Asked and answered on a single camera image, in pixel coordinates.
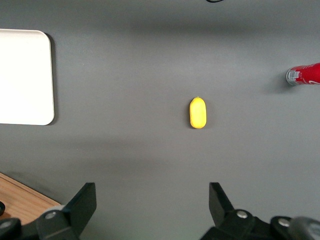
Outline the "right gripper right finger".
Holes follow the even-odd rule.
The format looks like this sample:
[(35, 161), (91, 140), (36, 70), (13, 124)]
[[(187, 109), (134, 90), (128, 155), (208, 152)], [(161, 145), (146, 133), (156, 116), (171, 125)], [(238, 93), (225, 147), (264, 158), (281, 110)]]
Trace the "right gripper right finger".
[(209, 184), (209, 211), (214, 222), (202, 240), (273, 240), (270, 225), (244, 209), (235, 209), (218, 182)]

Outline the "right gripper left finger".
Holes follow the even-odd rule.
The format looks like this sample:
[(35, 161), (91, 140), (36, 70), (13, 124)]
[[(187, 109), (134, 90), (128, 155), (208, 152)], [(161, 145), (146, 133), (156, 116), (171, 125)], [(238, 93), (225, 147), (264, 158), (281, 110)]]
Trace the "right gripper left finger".
[(64, 206), (23, 226), (25, 240), (79, 240), (97, 208), (96, 185), (87, 182)]

